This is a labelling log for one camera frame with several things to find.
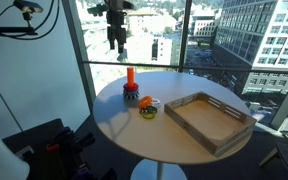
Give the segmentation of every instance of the dark carpet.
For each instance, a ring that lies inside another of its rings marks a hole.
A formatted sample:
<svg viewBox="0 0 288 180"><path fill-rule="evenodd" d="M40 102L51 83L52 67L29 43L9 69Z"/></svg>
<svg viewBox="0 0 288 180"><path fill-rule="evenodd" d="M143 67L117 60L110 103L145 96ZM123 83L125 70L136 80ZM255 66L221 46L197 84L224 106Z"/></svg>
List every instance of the dark carpet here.
<svg viewBox="0 0 288 180"><path fill-rule="evenodd" d="M108 140L90 116L76 131L78 136L93 133L96 142L84 149L82 159L91 172L102 178L111 168L118 180L128 180L142 158L130 154ZM209 164L183 165L188 180L288 180L288 170L279 158L260 168L258 163L274 148L275 142L285 141L265 132L254 132L250 141L236 154Z"/></svg>

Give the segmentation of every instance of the colorful object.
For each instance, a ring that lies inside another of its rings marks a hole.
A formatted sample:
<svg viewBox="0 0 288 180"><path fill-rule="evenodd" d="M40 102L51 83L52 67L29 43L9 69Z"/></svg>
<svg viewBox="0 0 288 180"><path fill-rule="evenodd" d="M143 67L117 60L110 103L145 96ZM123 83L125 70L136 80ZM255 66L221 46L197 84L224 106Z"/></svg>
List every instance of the colorful object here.
<svg viewBox="0 0 288 180"><path fill-rule="evenodd" d="M134 86L134 68L133 67L127 68L127 86L130 88Z"/></svg>
<svg viewBox="0 0 288 180"><path fill-rule="evenodd" d="M125 99L136 99L139 96L138 84L134 82L134 68L127 68L127 83L123 86L123 96Z"/></svg>
<svg viewBox="0 0 288 180"><path fill-rule="evenodd" d="M146 108L146 106L148 106L151 102L152 102L152 97L151 96L145 96L138 102L138 107L140 109Z"/></svg>

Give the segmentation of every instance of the table base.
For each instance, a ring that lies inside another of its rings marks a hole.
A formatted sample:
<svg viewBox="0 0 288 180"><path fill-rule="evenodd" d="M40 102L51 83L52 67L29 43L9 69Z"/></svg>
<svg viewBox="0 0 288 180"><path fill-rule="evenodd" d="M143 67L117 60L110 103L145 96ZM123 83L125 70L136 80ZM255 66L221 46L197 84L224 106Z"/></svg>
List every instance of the table base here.
<svg viewBox="0 0 288 180"><path fill-rule="evenodd" d="M148 159L139 162L131 175L131 180L153 179L186 180L187 178L179 165L158 163Z"/></svg>

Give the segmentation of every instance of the metal pole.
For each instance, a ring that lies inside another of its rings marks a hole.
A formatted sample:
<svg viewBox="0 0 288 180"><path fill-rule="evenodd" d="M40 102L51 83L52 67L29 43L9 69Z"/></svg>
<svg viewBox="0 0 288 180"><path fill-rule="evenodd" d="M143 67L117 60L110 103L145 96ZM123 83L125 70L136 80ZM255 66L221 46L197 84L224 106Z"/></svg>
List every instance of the metal pole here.
<svg viewBox="0 0 288 180"><path fill-rule="evenodd" d="M188 36L188 23L190 21L190 14L191 14L191 5L192 5L192 0L186 1L178 72L183 72L183 66L184 66L185 55L186 55L187 36Z"/></svg>

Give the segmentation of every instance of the city view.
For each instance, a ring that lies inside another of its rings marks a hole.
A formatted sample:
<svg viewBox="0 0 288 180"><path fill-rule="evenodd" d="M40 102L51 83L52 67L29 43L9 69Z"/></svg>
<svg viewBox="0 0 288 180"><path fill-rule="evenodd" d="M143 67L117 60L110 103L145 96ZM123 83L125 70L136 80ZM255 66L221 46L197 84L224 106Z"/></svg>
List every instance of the city view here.
<svg viewBox="0 0 288 180"><path fill-rule="evenodd" d="M127 39L118 53L110 50L106 12L93 16L87 11L105 2L76 0L89 61L163 66L135 66L137 73L176 72L165 66L178 66L181 46L186 46L184 73L226 87L258 122L271 122L288 93L288 0L193 0L184 45L185 0L130 2L136 9L127 11ZM96 94L126 75L125 66L90 67Z"/></svg>

